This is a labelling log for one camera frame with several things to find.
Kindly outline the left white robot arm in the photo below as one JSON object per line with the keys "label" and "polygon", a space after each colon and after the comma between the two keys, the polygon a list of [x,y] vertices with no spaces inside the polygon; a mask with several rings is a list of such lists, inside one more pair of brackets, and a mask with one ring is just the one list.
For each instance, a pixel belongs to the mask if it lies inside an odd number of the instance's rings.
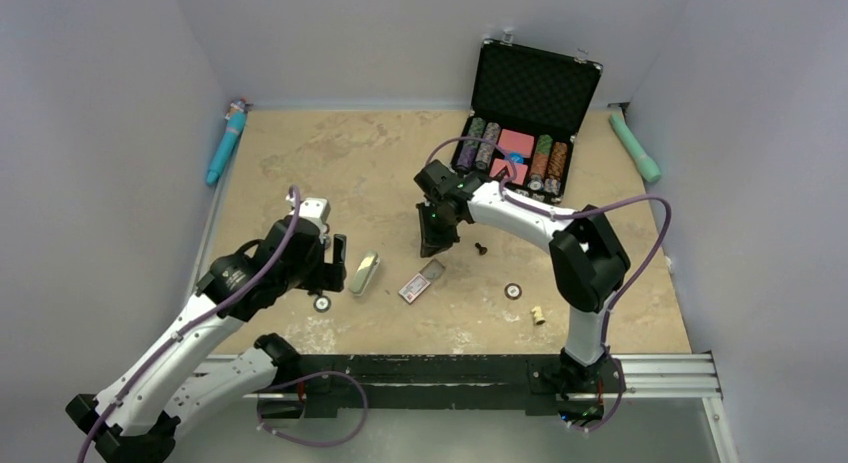
{"label": "left white robot arm", "polygon": [[76,457],[95,450],[106,462],[164,462],[199,423],[242,396],[300,386],[300,354],[271,333],[228,365],[195,372],[230,335],[291,290],[322,297],[340,292],[347,239],[307,207],[268,234],[216,259],[167,330],[120,378],[79,394],[66,414],[85,433]]}

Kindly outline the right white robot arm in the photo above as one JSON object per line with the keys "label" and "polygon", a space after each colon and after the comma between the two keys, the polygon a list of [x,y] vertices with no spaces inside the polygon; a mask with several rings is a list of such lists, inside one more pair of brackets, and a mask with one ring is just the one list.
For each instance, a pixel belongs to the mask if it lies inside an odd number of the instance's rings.
{"label": "right white robot arm", "polygon": [[569,328],[552,380],[561,391],[596,383],[609,359],[609,312],[631,261],[603,212],[544,204],[479,173],[461,176],[434,160],[414,177],[420,255],[435,256],[458,243],[461,223],[493,227],[541,249],[550,258],[557,290],[569,305]]}

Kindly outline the red staple box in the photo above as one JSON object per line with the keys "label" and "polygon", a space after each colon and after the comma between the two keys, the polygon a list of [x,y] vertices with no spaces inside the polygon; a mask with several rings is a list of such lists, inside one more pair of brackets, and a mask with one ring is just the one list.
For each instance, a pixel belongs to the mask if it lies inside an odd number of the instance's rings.
{"label": "red staple box", "polygon": [[[438,269],[439,273],[435,277],[431,277],[430,275],[432,269]],[[399,289],[398,295],[407,304],[413,304],[445,271],[446,267],[444,264],[435,258],[431,259]]]}

